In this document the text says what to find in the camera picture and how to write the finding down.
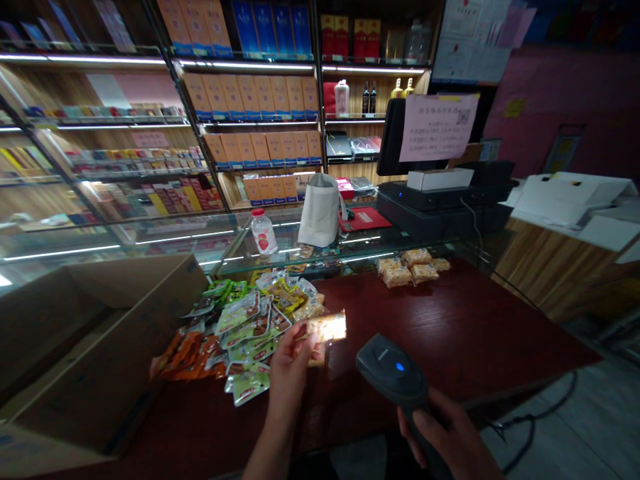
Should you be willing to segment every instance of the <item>white bottle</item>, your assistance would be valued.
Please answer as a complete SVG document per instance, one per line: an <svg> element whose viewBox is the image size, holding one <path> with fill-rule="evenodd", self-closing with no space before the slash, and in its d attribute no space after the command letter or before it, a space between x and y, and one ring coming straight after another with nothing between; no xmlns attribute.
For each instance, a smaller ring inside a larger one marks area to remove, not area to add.
<svg viewBox="0 0 640 480"><path fill-rule="evenodd" d="M347 80L340 80L333 89L335 92L335 116L349 118L349 86Z"/></svg>
<svg viewBox="0 0 640 480"><path fill-rule="evenodd" d="M278 242L275 240L273 225L271 220L265 215L264 209L254 209L251 211L253 220L251 221L251 231L253 239L258 247L258 252L263 255L270 255L278 251Z"/></svg>

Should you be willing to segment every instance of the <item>plastic water bottle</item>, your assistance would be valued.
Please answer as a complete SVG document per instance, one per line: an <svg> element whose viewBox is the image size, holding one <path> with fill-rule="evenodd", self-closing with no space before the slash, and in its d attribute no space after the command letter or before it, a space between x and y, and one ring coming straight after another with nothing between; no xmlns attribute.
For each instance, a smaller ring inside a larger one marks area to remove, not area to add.
<svg viewBox="0 0 640 480"><path fill-rule="evenodd" d="M278 242L275 240L273 224L265 215L264 209L254 209L251 211L253 220L251 221L251 231L253 239L258 247L258 252L263 255L270 255L278 251Z"/></svg>

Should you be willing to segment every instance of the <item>dark red countertop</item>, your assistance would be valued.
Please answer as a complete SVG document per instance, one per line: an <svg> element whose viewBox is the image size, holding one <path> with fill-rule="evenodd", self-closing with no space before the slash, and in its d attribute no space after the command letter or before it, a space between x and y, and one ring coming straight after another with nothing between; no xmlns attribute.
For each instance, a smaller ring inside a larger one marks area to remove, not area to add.
<svg viewBox="0 0 640 480"><path fill-rule="evenodd" d="M462 260L440 280L388 290L375 274L316 282L331 311L345 309L347 338L328 365L309 370L295 453L395 428L395 407L355 369L374 334L398 343L430 384L476 405L548 382L600 356ZM240 408L224 380L169 383L124 458L50 479L208 479L246 464L268 394Z"/></svg>

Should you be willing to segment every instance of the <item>computer monitor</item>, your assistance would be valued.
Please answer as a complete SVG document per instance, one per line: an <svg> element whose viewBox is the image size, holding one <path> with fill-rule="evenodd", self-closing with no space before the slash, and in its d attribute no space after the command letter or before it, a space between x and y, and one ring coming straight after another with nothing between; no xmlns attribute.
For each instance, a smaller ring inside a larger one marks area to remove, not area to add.
<svg viewBox="0 0 640 480"><path fill-rule="evenodd" d="M412 170L436 170L447 168L449 160L424 162L400 162L402 135L405 128L405 99L392 99L387 104L385 131L378 157L378 175L406 175Z"/></svg>

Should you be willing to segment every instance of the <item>red notebook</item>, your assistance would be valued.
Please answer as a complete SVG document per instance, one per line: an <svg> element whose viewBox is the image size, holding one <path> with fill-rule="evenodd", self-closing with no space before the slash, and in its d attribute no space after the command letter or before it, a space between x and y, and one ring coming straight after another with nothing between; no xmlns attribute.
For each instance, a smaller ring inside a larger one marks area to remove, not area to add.
<svg viewBox="0 0 640 480"><path fill-rule="evenodd" d="M390 227L391 224L378 213L373 207L352 208L355 214L353 220L342 220L342 215L338 217L338 222L342 231L368 230L371 228Z"/></svg>

